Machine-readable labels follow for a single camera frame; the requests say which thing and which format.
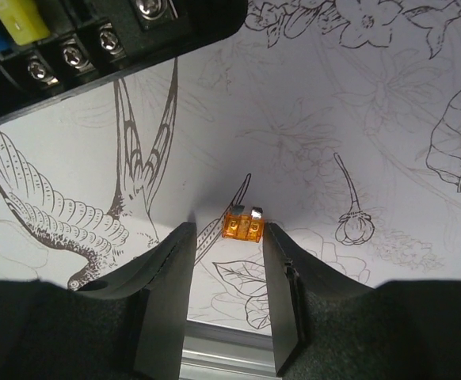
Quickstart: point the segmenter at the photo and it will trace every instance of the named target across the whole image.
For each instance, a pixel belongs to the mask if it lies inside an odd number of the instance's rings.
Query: bird wing drawing
[[[0,130],[0,194],[20,224],[40,243],[85,257],[73,274],[77,289],[120,264],[130,249],[146,252],[158,237],[149,210],[161,184],[173,140],[177,107],[177,60],[166,107],[150,156],[143,162],[139,134],[124,80],[114,83],[117,126],[116,192],[109,212],[65,198]],[[132,258],[137,252],[126,255]]]

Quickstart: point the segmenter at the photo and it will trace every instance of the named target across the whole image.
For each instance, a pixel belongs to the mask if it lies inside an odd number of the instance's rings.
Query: line drawing
[[[461,192],[461,90],[432,130],[426,166]]]
[[[159,94],[169,91],[170,78],[166,78],[162,71],[159,70],[159,67],[156,66],[150,67],[147,72],[135,75],[134,78],[138,82],[139,88],[142,90],[141,94],[147,94],[147,97],[143,96],[145,102],[150,103],[152,108],[161,106],[163,100]],[[208,109],[205,102],[200,100],[201,94],[195,94],[192,90],[188,90],[179,84],[177,91],[179,94],[179,109],[183,109],[192,115],[199,116],[206,121],[215,121],[215,116]]]
[[[324,71],[326,72],[327,78],[330,80],[330,82],[333,84],[333,87],[336,91],[336,93],[345,93],[345,88],[341,85],[339,82],[337,75],[334,73],[333,68],[331,66],[330,60],[327,56],[327,53],[320,48],[323,43],[322,39],[316,35],[314,35],[316,38],[314,39],[313,42],[313,47],[315,51],[317,52],[317,57],[319,62],[322,64]],[[345,54],[345,51],[343,49],[338,49],[337,45],[333,45],[334,50],[339,52],[344,58],[348,58],[349,56]],[[349,62],[355,66],[356,68],[358,65],[354,60],[349,60]],[[373,146],[377,149],[377,151],[385,158],[387,159],[397,170],[399,170],[402,174],[404,174],[406,177],[411,179],[412,182],[415,184],[421,186],[428,192],[431,192],[433,195],[438,196],[441,198],[443,201],[449,202],[452,206],[457,207],[458,209],[461,210],[461,202],[451,198],[441,190],[439,190],[437,187],[433,186],[431,183],[429,183],[425,178],[423,178],[420,173],[418,172],[417,169],[412,169],[410,167],[405,166],[402,162],[400,162],[393,154],[392,152],[383,144],[383,142],[379,139],[377,131],[373,128],[366,127],[365,122],[363,117],[358,113],[356,110],[355,105],[350,105],[348,103],[345,103],[342,101],[342,104],[344,105],[345,111],[354,119],[354,120],[359,120],[359,125],[363,129],[364,135],[368,137],[370,142],[373,144]],[[432,120],[435,119],[434,116],[429,114],[425,109],[422,107],[418,107],[418,105],[415,105],[417,109],[421,110],[426,116],[432,118]]]
[[[415,239],[400,230],[385,229],[370,240],[371,255],[411,270],[424,273],[444,266],[442,258],[432,252],[432,244]]]
[[[289,40],[301,36],[315,21],[322,35],[340,27],[340,45],[360,48],[365,44],[386,48],[391,44],[392,23],[403,11],[395,0],[301,0],[261,6],[250,2],[245,21],[248,29],[264,32],[267,47],[275,46],[282,36]]]
[[[251,173],[246,174],[245,180],[239,187],[238,191],[234,195],[234,198],[232,198],[227,208],[223,211],[222,215],[219,218],[210,222],[197,235],[197,249],[194,266],[200,263],[204,256],[208,254],[211,247],[222,236],[223,220],[225,219],[225,215],[227,215],[227,213],[232,209],[232,207],[242,202],[243,198],[246,195],[246,191],[248,190],[248,186],[250,185],[251,178]]]
[[[299,206],[313,210],[326,224],[333,225],[333,209],[346,199],[346,189],[337,181],[333,157],[341,141],[333,137],[335,126],[327,121],[333,109],[307,112],[303,98],[288,108],[273,109],[262,98],[257,95],[254,100],[267,127],[246,129],[236,137],[266,145],[271,159],[262,170],[278,183],[288,181],[303,186],[307,196],[299,200]]]
[[[246,75],[250,82],[266,84],[284,62],[280,53],[268,54],[258,42],[250,42],[240,31],[233,36],[208,47],[209,56],[200,73],[197,84],[205,89],[234,92],[235,76]]]
[[[38,242],[88,260],[67,286],[76,290],[159,243],[150,207],[169,160],[177,113],[177,59],[166,106],[147,160],[125,81],[114,82],[117,129],[116,191],[107,213],[64,198],[0,131],[0,194]]]
[[[367,283],[370,271],[366,268],[366,261],[354,256],[340,256],[336,245],[324,241],[324,238],[311,229],[295,229],[286,231],[303,249],[328,264],[331,268],[343,273],[355,281]],[[211,307],[229,318],[242,320],[256,330],[267,329],[271,325],[269,320],[269,304],[265,282],[264,258],[262,247],[244,260],[227,262],[213,262],[213,269],[219,281],[227,292],[219,292],[213,296]],[[238,307],[244,311],[234,312],[234,316],[227,311],[228,305]]]
[[[345,58],[373,86],[362,93],[335,93],[347,105],[362,107],[366,117],[375,122],[375,129],[391,130],[395,124],[410,133],[422,127],[432,128],[435,116],[423,108],[441,101],[444,96],[437,85],[451,69],[449,59],[436,57],[427,60],[417,49],[403,49],[391,54],[380,52],[381,72],[375,74],[354,58],[351,51],[343,51]]]
[[[426,43],[430,58],[440,53],[444,46],[447,27],[461,18],[461,1],[449,2],[444,8],[419,6],[403,13],[408,21],[421,29],[427,29]]]
[[[349,23],[341,31],[340,45],[356,49],[370,44],[387,48],[392,41],[391,24],[403,7],[393,0],[337,0],[338,13]]]
[[[49,252],[16,223],[0,220],[0,279],[38,279]]]
[[[334,159],[347,180],[351,201],[349,212],[338,220],[340,226],[336,229],[334,237],[343,245],[361,245],[371,239],[375,232],[375,225],[371,221],[371,216],[360,209],[356,188],[340,154],[335,153]]]

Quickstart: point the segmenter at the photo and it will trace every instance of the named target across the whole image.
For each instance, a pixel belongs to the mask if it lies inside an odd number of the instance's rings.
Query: flower drawing
[[[392,39],[391,23],[402,11],[393,0],[336,0],[338,13],[349,22],[340,36],[346,48],[358,48],[368,43],[378,48],[388,47]]]
[[[368,75],[373,90],[334,96],[347,105],[364,107],[369,128],[385,127],[392,131],[399,126],[415,132],[432,125],[424,107],[443,99],[437,81],[450,71],[451,61],[440,57],[427,60],[416,49],[395,54],[383,49],[380,62],[381,72]]]
[[[330,138],[334,126],[323,122],[330,109],[306,113],[303,110],[303,99],[298,99],[290,112],[281,117],[267,117],[267,114],[272,114],[272,110],[264,111],[268,129],[245,130],[238,137],[276,148],[271,168],[279,181],[287,175],[296,184],[302,180],[310,182],[317,175],[330,170],[327,163],[332,159],[329,157],[331,150],[339,146],[337,140]],[[317,167],[322,163],[325,164],[323,167]]]
[[[340,217],[340,226],[336,230],[335,238],[343,245],[361,245],[371,239],[375,232],[375,226],[371,221],[371,216],[360,209],[356,188],[340,155],[335,153],[334,159],[345,175],[351,199],[349,212]]]

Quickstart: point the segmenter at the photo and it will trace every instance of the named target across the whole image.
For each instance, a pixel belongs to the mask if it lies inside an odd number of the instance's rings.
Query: black fuse holder
[[[18,2],[21,4],[20,0],[4,3]],[[33,11],[36,17],[40,15],[50,34],[0,51],[0,124],[227,38],[243,24],[248,2],[35,3]]]

